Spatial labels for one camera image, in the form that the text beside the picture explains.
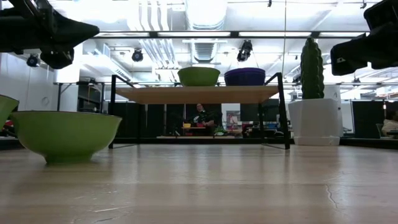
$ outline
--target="white planter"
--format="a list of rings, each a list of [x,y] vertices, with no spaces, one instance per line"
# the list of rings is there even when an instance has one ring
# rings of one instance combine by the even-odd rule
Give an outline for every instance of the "white planter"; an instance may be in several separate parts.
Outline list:
[[[338,102],[333,99],[302,100],[289,104],[294,143],[302,146],[337,146],[341,136]]]

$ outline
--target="ventilation pipe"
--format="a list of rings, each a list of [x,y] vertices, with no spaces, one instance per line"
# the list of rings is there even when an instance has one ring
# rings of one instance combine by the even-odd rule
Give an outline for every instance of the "ventilation pipe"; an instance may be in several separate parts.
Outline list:
[[[169,31],[169,23],[167,22],[167,0],[161,0],[160,2],[160,22],[162,24],[162,28],[164,31]],[[166,39],[166,49],[170,54],[171,64],[174,65],[174,68],[178,68],[178,62],[175,56],[173,42],[171,39]]]
[[[226,17],[226,0],[185,0],[186,20],[190,30],[223,30]],[[200,63],[211,62],[218,44],[192,44],[193,56]]]
[[[148,23],[148,1],[142,0],[142,8],[141,8],[141,25],[144,30],[151,30],[149,23]],[[149,41],[149,48],[155,52],[158,56],[164,68],[167,68],[167,62],[163,57],[162,51],[159,49],[156,40],[151,39]]]
[[[157,0],[150,0],[150,9],[151,9],[151,13],[150,13],[150,23],[152,25],[152,27],[154,28],[154,30],[160,30],[160,26],[159,26],[159,22],[157,19]],[[166,41],[164,39],[159,40],[160,45],[162,46],[165,54],[166,54],[166,58],[169,61],[169,64],[167,65],[168,68],[172,68],[174,67],[174,65],[172,64],[172,59],[170,56],[170,52],[166,46]]]
[[[132,13],[131,17],[127,20],[127,25],[131,30],[142,31],[142,27],[139,23],[139,2],[138,0],[130,0],[130,2],[132,6]],[[150,48],[150,43],[148,42],[148,40],[139,40],[139,43],[141,44],[142,48],[146,51],[152,62],[156,63],[156,65],[159,68],[162,67],[162,63],[156,57],[156,54],[153,51],[153,49]]]

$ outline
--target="green bowl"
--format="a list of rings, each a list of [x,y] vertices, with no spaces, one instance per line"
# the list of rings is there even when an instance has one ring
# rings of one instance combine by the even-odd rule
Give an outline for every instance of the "green bowl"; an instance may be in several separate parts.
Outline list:
[[[114,139],[122,118],[105,114],[21,111],[11,114],[21,144],[47,163],[87,162]]]
[[[11,111],[18,106],[19,102],[8,96],[0,95],[0,131],[2,126],[6,123]]]
[[[206,67],[187,67],[178,71],[183,86],[215,86],[219,75],[219,70]]]

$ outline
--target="plant pot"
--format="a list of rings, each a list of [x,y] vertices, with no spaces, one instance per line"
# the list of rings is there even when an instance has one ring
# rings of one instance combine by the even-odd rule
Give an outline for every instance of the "plant pot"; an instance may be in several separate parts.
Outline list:
[[[19,102],[8,96],[0,95],[0,130],[6,123],[11,111],[18,106]]]
[[[215,86],[219,75],[219,70],[206,67],[187,67],[178,71],[183,86]]]
[[[266,71],[260,68],[237,68],[225,73],[226,86],[264,85]]]
[[[338,102],[313,99],[289,104],[294,143],[301,146],[337,146],[340,143]]]
[[[114,139],[122,118],[63,111],[11,114],[18,140],[47,163],[88,162]]]

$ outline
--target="bowl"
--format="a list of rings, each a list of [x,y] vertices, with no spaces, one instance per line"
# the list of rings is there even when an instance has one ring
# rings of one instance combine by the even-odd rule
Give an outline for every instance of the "bowl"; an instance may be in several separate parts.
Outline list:
[[[215,86],[219,75],[219,70],[206,67],[187,67],[178,71],[183,86]]]
[[[224,75],[226,86],[264,85],[266,71],[261,68],[237,68]]]
[[[114,139],[122,118],[63,111],[11,114],[18,140],[47,163],[87,162]]]
[[[17,107],[19,102],[8,96],[0,95],[0,131],[3,125],[6,123],[8,116],[15,107]]]

